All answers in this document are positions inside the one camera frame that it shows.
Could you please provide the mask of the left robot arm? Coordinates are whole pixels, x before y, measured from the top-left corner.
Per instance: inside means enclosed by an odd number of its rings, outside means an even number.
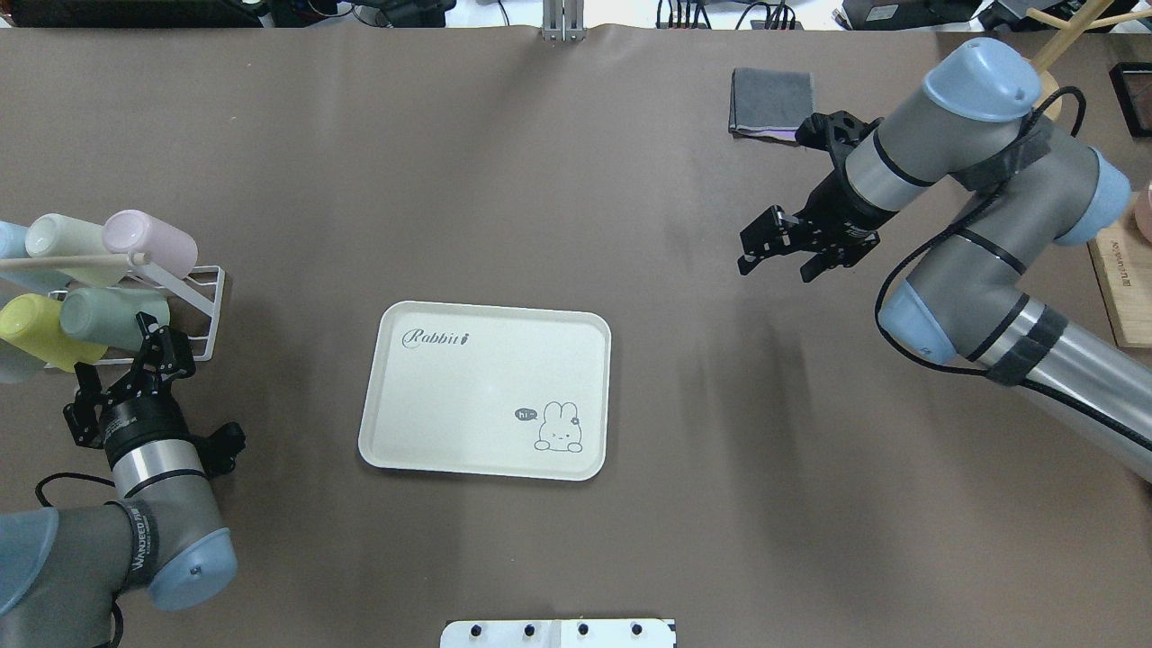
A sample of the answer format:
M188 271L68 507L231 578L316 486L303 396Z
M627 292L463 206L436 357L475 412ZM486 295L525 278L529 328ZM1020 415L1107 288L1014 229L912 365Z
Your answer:
M210 480L233 472L247 447L238 423L198 437L172 394L194 376L179 329L137 312L141 351L103 387L76 364L63 409L74 442L104 452L114 498L97 506L3 514L3 647L115 647L120 595L147 592L164 611L198 606L238 570Z

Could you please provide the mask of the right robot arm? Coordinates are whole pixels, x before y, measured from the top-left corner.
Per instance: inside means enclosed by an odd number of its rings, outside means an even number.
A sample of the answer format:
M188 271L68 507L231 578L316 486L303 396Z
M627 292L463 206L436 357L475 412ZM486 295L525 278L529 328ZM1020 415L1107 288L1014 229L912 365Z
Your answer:
M1149 480L1149 367L1028 295L1020 278L1049 244L1096 238L1126 211L1129 180L1045 115L1040 74L1005 42L963 42L884 120L812 113L802 146L832 171L794 213L770 206L742 229L738 271L808 253L804 282L855 266L880 227L942 179L972 198L877 292L893 348L938 372L1028 390Z

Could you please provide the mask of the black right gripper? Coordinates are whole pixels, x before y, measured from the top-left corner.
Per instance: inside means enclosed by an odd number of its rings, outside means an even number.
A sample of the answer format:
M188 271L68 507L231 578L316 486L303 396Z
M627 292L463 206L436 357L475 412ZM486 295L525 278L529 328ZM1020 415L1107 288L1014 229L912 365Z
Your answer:
M861 197L844 176L828 175L799 211L787 214L772 205L741 229L740 276L767 258L806 251L812 257L801 266L801 279L814 282L826 271L855 266L879 243L881 225L882 209Z

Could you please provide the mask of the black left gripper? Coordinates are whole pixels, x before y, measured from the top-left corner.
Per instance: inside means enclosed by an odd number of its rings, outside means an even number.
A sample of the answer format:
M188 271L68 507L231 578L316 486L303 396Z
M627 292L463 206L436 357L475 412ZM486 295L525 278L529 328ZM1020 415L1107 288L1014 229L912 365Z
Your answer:
M157 440L185 440L197 446L184 413L172 395L172 384L196 374L191 341L181 329L161 325L151 312L137 311L141 331L137 361L107 389L97 368L74 366L77 390L63 407L63 419L76 446L130 451Z

